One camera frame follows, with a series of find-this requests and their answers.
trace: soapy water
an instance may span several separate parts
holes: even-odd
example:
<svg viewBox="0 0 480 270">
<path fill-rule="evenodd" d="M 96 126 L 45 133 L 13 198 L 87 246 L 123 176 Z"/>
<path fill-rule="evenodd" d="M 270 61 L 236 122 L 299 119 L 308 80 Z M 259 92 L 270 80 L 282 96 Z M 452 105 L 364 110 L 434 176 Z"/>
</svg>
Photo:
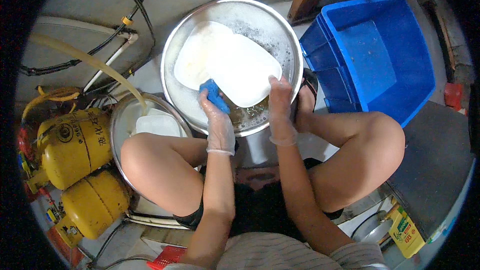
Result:
<svg viewBox="0 0 480 270">
<path fill-rule="evenodd" d="M 177 110 L 194 123 L 202 124 L 207 128 L 207 117 L 198 104 L 198 91 L 183 86 L 173 75 L 173 67 L 178 57 L 178 52 L 183 46 L 185 39 L 201 21 L 216 21 L 229 27 L 233 33 L 241 34 L 265 49 L 281 65 L 285 78 L 292 82 L 292 69 L 295 67 L 295 60 L 292 56 L 291 41 L 285 33 L 279 21 L 265 11 L 249 5 L 223 3 L 201 11 L 196 18 L 184 23 L 182 29 L 177 31 L 178 39 L 175 41 L 175 48 L 172 53 L 174 58 L 169 58 L 170 63 L 165 63 L 165 82 L 172 101 Z M 228 98 L 224 98 L 230 107 L 230 118 L 235 132 L 258 127 L 268 121 L 268 96 L 260 103 L 241 108 L 236 106 Z"/>
</svg>

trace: hand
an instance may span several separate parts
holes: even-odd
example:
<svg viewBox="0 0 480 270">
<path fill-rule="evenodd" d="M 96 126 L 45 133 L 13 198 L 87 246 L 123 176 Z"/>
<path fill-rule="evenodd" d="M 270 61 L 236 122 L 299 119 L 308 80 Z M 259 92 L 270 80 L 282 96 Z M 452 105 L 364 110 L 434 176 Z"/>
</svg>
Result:
<svg viewBox="0 0 480 270">
<path fill-rule="evenodd" d="M 293 145 L 297 142 L 297 131 L 290 120 L 292 86 L 284 76 L 277 80 L 272 75 L 268 80 L 271 86 L 268 99 L 268 120 L 272 132 L 270 141 L 279 146 Z"/>
<path fill-rule="evenodd" d="M 230 117 L 207 99 L 208 90 L 200 93 L 200 105 L 208 118 L 207 152 L 235 154 L 235 135 Z"/>
</svg>

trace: black sandal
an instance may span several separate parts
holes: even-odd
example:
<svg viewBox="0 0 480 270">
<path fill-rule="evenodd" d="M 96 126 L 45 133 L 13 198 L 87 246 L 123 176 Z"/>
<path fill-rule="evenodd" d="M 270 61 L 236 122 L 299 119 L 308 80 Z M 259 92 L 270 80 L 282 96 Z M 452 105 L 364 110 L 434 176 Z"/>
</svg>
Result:
<svg viewBox="0 0 480 270">
<path fill-rule="evenodd" d="M 300 91 L 303 86 L 307 86 L 311 93 L 315 96 L 315 104 L 313 105 L 313 111 L 315 111 L 315 105 L 317 105 L 317 93 L 318 93 L 318 80 L 317 76 L 309 69 L 309 68 L 303 68 L 303 76 L 304 80 L 300 84 L 300 88 L 298 91 Z"/>
</svg>

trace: shirt sleeve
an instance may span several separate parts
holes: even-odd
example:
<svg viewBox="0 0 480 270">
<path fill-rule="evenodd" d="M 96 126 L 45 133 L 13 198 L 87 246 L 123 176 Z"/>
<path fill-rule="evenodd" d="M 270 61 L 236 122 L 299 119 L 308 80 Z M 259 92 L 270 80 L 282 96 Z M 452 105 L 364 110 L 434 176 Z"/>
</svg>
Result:
<svg viewBox="0 0 480 270">
<path fill-rule="evenodd" d="M 204 267 L 189 264 L 168 264 L 163 270 L 207 270 Z"/>
<path fill-rule="evenodd" d="M 350 243 L 333 251 L 330 258 L 344 269 L 388 269 L 377 243 Z"/>
</svg>

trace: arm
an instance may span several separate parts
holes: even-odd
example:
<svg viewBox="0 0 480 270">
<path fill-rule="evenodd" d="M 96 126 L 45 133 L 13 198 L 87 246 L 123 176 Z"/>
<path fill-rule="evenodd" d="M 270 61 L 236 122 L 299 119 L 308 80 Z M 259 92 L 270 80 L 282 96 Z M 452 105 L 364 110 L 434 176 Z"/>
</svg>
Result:
<svg viewBox="0 0 480 270">
<path fill-rule="evenodd" d="M 302 157 L 296 145 L 297 132 L 290 120 L 291 85 L 283 77 L 270 79 L 269 99 L 271 141 L 276 144 L 280 182 L 288 215 L 315 250 L 330 255 L 336 249 L 353 243 L 320 210 Z"/>
<path fill-rule="evenodd" d="M 204 268 L 215 268 L 227 243 L 235 218 L 235 198 L 230 156 L 234 154 L 235 137 L 227 114 L 200 94 L 200 103 L 208 117 L 208 158 L 203 185 L 203 215 L 180 262 Z"/>
</svg>

